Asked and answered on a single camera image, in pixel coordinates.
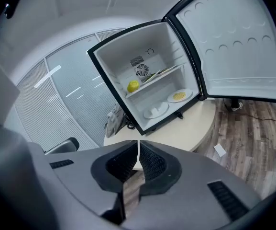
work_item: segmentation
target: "paper on floor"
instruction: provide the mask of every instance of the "paper on floor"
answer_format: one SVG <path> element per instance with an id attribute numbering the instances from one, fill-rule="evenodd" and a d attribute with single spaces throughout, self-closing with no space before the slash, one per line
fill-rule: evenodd
<path id="1" fill-rule="evenodd" d="M 226 154 L 226 151 L 220 145 L 220 143 L 218 145 L 214 146 L 214 149 L 218 152 L 218 154 L 219 154 L 220 157 Z"/>

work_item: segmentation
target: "fridge fan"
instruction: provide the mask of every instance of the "fridge fan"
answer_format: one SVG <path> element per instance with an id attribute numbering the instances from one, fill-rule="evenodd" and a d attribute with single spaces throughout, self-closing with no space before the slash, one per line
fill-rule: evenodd
<path id="1" fill-rule="evenodd" d="M 137 66 L 136 72 L 137 72 L 137 74 L 138 74 L 139 76 L 145 77 L 145 76 L 147 76 L 148 73 L 149 73 L 148 66 L 145 65 L 145 64 L 140 64 L 139 66 Z"/>

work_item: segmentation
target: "mini fridge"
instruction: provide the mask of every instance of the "mini fridge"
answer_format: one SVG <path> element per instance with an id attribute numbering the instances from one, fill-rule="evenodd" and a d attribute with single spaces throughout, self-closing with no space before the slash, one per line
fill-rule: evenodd
<path id="1" fill-rule="evenodd" d="M 141 134 L 207 97 L 276 103 L 276 13 L 265 0 L 181 0 L 88 54 Z"/>

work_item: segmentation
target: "power cord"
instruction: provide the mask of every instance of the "power cord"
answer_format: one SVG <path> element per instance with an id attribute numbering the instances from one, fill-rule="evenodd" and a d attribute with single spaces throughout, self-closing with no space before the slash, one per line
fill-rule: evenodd
<path id="1" fill-rule="evenodd" d="M 132 121 L 130 121 L 130 119 L 128 118 L 127 115 L 125 115 L 125 125 L 127 125 L 128 129 L 135 129 L 136 128 L 134 126 L 134 124 L 132 123 Z"/>
<path id="2" fill-rule="evenodd" d="M 272 121 L 275 121 L 275 122 L 276 122 L 276 120 L 275 120 L 275 119 L 272 119 L 272 118 L 265 118 L 265 119 L 262 119 L 262 118 L 259 118 L 259 117 L 255 117 L 255 116 L 249 115 L 249 114 L 247 114 L 247 113 L 234 113 L 234 112 L 231 112 L 231 111 L 229 110 L 229 108 L 227 107 L 227 105 L 226 105 L 224 99 L 223 99 L 223 102 L 224 102 L 225 108 L 227 109 L 227 111 L 228 111 L 229 113 L 237 114 L 237 115 L 245 115 L 245 116 L 253 117 L 253 118 L 255 118 L 255 119 L 259 119 L 259 120 L 262 120 L 262 121 L 265 121 L 265 120 L 272 120 Z"/>

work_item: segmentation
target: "wooden floor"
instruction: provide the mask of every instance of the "wooden floor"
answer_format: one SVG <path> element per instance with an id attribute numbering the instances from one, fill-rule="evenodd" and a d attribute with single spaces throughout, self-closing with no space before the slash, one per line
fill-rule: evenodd
<path id="1" fill-rule="evenodd" d="M 266 198 L 276 190 L 276 103 L 242 101 L 242 110 L 227 111 L 223 99 L 216 100 L 216 121 L 210 136 L 195 152 L 202 154 L 242 178 Z M 220 143 L 227 154 L 219 157 L 213 146 Z M 143 172 L 136 173 L 124 185 L 126 213 L 138 204 Z"/>

